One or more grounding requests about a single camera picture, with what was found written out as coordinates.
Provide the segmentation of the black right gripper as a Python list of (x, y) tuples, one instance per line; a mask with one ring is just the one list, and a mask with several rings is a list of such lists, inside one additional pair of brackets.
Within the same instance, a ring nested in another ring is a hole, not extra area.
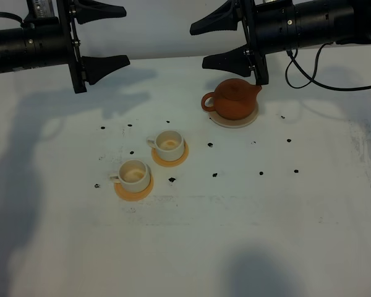
[(256, 84), (269, 83), (266, 55), (297, 48), (296, 9), (292, 1), (256, 5), (254, 1), (226, 1), (211, 14), (190, 26), (191, 35), (244, 29), (247, 45), (226, 53), (206, 56), (203, 69), (250, 77)]

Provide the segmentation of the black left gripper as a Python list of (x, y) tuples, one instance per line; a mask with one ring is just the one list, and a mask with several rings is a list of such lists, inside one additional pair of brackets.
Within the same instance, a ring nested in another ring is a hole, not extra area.
[(130, 65), (130, 60), (126, 55), (105, 58), (81, 57), (80, 40), (75, 27), (75, 18), (79, 24), (101, 19), (123, 18), (127, 15), (124, 7), (90, 0), (76, 0), (75, 6), (73, 1), (57, 0), (56, 5), (67, 49), (67, 64), (75, 93), (87, 91), (85, 73), (87, 82), (90, 85), (95, 85), (108, 74)]

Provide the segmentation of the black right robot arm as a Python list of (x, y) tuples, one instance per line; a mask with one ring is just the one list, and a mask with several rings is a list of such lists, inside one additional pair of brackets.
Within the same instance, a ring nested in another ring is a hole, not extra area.
[(266, 56), (325, 43), (371, 44), (371, 1), (226, 1), (193, 23), (191, 35), (236, 31), (241, 24), (246, 44), (227, 53), (207, 56), (204, 69), (255, 76), (257, 85), (269, 83)]

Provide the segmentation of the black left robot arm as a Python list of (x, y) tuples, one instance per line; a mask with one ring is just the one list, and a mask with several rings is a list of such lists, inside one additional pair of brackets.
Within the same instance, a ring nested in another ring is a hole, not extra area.
[(86, 92), (110, 73), (130, 64), (126, 55), (96, 58), (80, 54), (76, 25), (127, 15), (122, 6), (98, 1), (28, 1), (21, 18), (0, 12), (0, 74), (67, 65), (75, 93)]

